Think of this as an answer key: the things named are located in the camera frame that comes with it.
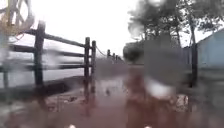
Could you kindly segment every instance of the fence post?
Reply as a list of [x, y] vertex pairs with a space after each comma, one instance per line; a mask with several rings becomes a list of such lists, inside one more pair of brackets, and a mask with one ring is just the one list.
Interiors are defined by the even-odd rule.
[[90, 48], [90, 38], [85, 39], [85, 57], [84, 57], [84, 93], [86, 98], [88, 98], [88, 84], [89, 84], [89, 48]]
[[96, 68], [96, 41], [92, 41], [92, 58], [91, 58], [91, 92], [95, 93], [95, 68]]
[[35, 51], [34, 51], [34, 76], [35, 84], [37, 89], [41, 89], [44, 86], [43, 82], [43, 70], [42, 70], [42, 53], [43, 53], [43, 43], [45, 35], [45, 23], [39, 21], [38, 28], [35, 37]]
[[107, 58], [110, 57], [110, 49], [107, 50]]
[[112, 56], [113, 60], [115, 60], [115, 53], [113, 53], [113, 56]]
[[36, 84], [36, 93], [37, 93], [37, 102], [40, 107], [44, 110], [47, 109], [45, 100], [44, 100], [44, 82], [43, 82], [43, 67], [42, 67], [42, 53], [43, 53], [43, 43], [45, 36], [45, 23], [39, 21], [38, 27], [36, 30], [35, 44], [34, 44], [34, 77]]
[[96, 41], [92, 41], [91, 75], [94, 75], [95, 73], [95, 61], [96, 61]]
[[118, 55], [115, 56], [115, 60], [118, 60]]
[[4, 93], [5, 93], [5, 100], [7, 104], [11, 104], [11, 98], [10, 98], [10, 90], [9, 90], [9, 37], [4, 35], [2, 32], [0, 32], [0, 48], [5, 49], [6, 51], [1, 53], [1, 59], [2, 61], [2, 77], [3, 77], [3, 87], [4, 87]]

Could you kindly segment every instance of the fence rail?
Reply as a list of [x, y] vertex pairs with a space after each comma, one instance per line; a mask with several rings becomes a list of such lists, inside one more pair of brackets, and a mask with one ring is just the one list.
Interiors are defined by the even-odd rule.
[[[24, 62], [24, 66], [26, 67], [27, 70], [34, 71], [35, 85], [37, 89], [42, 88], [44, 86], [43, 70], [58, 70], [58, 69], [84, 68], [84, 79], [86, 82], [85, 86], [86, 87], [88, 86], [90, 77], [89, 68], [91, 68], [91, 75], [93, 75], [93, 73], [95, 72], [96, 41], [92, 41], [90, 46], [89, 37], [86, 37], [85, 44], [81, 44], [75, 41], [47, 34], [45, 33], [45, 23], [42, 21], [39, 22], [37, 29], [30, 29], [29, 31], [25, 32], [25, 34], [35, 36], [34, 47], [10, 44], [9, 50], [13, 52], [32, 53], [34, 55], [34, 60], [24, 60], [22, 62]], [[54, 51], [58, 53], [58, 55], [60, 56], [84, 58], [84, 62], [83, 63], [62, 62], [61, 64], [58, 64], [54, 67], [44, 64], [42, 61], [42, 55], [44, 53], [49, 52], [49, 50], [43, 49], [45, 39], [84, 48], [84, 54], [75, 52], [66, 52], [66, 51]], [[3, 72], [4, 75], [5, 74], [7, 75], [7, 72], [10, 71], [10, 67], [8, 66], [7, 62], [8, 61], [5, 61], [5, 64], [3, 64], [3, 66], [0, 66], [0, 72]]]

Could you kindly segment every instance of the sky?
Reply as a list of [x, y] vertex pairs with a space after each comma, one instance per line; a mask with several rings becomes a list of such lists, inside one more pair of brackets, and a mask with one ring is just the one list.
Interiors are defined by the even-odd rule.
[[[85, 37], [97, 41], [97, 47], [104, 53], [122, 56], [126, 43], [133, 42], [128, 31], [130, 16], [128, 11], [135, 9], [138, 0], [31, 0], [36, 21], [46, 22], [46, 33], [84, 43]], [[196, 31], [196, 41], [211, 33]], [[189, 44], [190, 35], [182, 35], [182, 46]], [[34, 38], [25, 36], [17, 44], [29, 45]], [[46, 41], [46, 46], [57, 47], [72, 52], [82, 49], [69, 45], [59, 45]]]

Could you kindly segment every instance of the building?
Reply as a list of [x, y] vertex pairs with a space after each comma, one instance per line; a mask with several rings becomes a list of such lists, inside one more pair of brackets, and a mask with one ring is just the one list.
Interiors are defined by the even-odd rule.
[[[199, 41], [198, 68], [224, 68], [224, 29]], [[191, 64], [191, 47], [184, 48], [186, 63]]]

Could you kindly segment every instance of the wooden post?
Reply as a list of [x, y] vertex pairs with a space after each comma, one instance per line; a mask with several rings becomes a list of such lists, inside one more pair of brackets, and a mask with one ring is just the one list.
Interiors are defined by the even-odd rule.
[[113, 56], [112, 56], [113, 60], [115, 60], [115, 56], [116, 56], [115, 53], [113, 53]]
[[110, 57], [110, 49], [107, 50], [107, 58]]
[[45, 36], [45, 23], [39, 21], [36, 37], [35, 37], [35, 50], [34, 50], [34, 77], [36, 84], [37, 102], [40, 107], [47, 110], [47, 105], [44, 99], [44, 81], [43, 81], [43, 67], [42, 67], [42, 53], [43, 43]]
[[[187, 1], [184, 0], [184, 3], [187, 7], [187, 10], [190, 10], [190, 6], [188, 5]], [[191, 46], [191, 69], [192, 69], [192, 78], [191, 78], [191, 83], [190, 87], [196, 87], [197, 86], [197, 80], [198, 80], [198, 48], [196, 44], [196, 39], [195, 39], [195, 26], [194, 26], [194, 20], [192, 19], [192, 14], [191, 11], [188, 14], [188, 21], [190, 25], [190, 30], [191, 30], [191, 40], [193, 41], [192, 46]]]
[[115, 60], [118, 60], [118, 55], [115, 56]]
[[40, 21], [36, 31], [35, 38], [35, 51], [34, 51], [34, 76], [35, 84], [37, 89], [41, 89], [44, 86], [43, 82], [43, 70], [42, 70], [42, 53], [43, 53], [43, 43], [45, 35], [45, 23]]
[[89, 48], [90, 48], [90, 38], [86, 37], [85, 40], [85, 57], [84, 57], [84, 93], [86, 98], [88, 98], [88, 90], [89, 90]]
[[92, 41], [91, 75], [93, 75], [95, 73], [95, 61], [96, 61], [96, 41]]
[[3, 34], [0, 31], [0, 47], [1, 49], [5, 49], [6, 51], [1, 53], [1, 59], [2, 61], [2, 68], [3, 68], [3, 86], [4, 86], [4, 91], [5, 91], [5, 100], [7, 104], [11, 104], [11, 97], [10, 97], [10, 91], [9, 91], [9, 62], [8, 62], [8, 57], [9, 57], [9, 37], [5, 34]]
[[95, 93], [95, 68], [96, 68], [96, 41], [92, 41], [92, 58], [91, 58], [91, 93]]

